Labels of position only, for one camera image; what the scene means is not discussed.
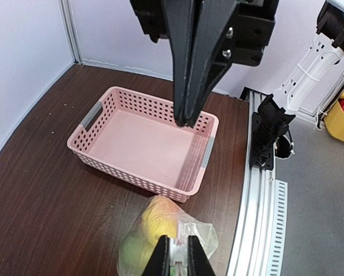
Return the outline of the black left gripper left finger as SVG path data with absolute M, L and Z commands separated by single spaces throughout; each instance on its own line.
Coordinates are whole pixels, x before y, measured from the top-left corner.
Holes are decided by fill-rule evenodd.
M 142 276 L 170 276 L 169 237 L 160 236 Z

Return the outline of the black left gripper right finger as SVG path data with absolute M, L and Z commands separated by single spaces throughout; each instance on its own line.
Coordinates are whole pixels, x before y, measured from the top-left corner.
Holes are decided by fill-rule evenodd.
M 197 236 L 188 237 L 187 249 L 187 275 L 189 276 L 215 276 L 209 260 Z

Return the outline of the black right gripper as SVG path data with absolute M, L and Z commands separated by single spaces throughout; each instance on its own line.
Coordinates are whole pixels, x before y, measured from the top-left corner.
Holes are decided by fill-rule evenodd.
M 278 1 L 131 1 L 142 31 L 169 40 L 173 113 L 193 127 L 209 93 L 232 63 L 259 65 L 269 44 Z

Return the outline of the yellow lemon toy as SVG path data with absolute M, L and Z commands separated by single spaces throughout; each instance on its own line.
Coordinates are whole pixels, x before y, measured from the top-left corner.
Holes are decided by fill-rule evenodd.
M 181 209 L 167 197 L 155 196 L 142 213 L 142 228 L 148 242 L 155 246 L 161 236 L 177 238 L 177 221 Z

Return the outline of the clear zip top bag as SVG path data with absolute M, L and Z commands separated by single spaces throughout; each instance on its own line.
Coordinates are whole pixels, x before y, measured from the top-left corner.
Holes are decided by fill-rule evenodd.
M 145 205 L 118 252 L 118 275 L 214 275 L 218 248 L 212 224 L 190 216 L 164 196 Z

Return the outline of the pink plastic basket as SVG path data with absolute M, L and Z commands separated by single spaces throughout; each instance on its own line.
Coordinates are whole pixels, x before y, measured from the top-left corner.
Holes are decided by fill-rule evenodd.
M 173 103 L 113 86 L 70 135 L 67 146 L 86 165 L 186 202 L 202 184 L 218 118 L 201 112 L 192 128 L 174 121 Z

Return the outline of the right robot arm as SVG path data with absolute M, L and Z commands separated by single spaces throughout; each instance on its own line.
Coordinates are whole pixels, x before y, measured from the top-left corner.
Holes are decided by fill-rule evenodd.
M 275 26 L 277 1 L 131 1 L 143 32 L 169 40 L 174 118 L 194 126 L 232 64 L 257 66 Z M 307 94 L 344 57 L 344 1 L 326 1 L 316 33 L 289 79 L 272 95 L 293 118 Z

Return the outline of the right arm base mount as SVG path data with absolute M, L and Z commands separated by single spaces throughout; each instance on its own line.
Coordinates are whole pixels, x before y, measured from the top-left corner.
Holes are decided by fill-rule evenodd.
M 295 118 L 294 114 L 286 114 L 273 98 L 273 94 L 267 95 L 252 114 L 250 166 L 265 170 L 273 169 L 275 142 L 278 137 L 291 134 L 289 124 Z

